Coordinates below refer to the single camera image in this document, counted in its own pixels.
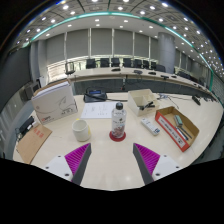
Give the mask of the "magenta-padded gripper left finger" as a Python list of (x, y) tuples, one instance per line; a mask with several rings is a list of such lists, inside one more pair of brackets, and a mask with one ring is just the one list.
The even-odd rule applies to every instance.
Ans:
[(80, 185), (91, 155), (91, 144), (87, 143), (69, 152), (65, 156), (58, 155), (52, 159), (44, 170), (65, 180)]

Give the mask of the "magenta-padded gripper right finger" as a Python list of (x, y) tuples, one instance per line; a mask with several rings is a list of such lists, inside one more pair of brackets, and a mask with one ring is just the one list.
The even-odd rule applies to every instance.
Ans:
[(137, 143), (133, 144), (133, 154), (145, 185), (182, 169), (168, 155), (159, 155), (151, 149)]

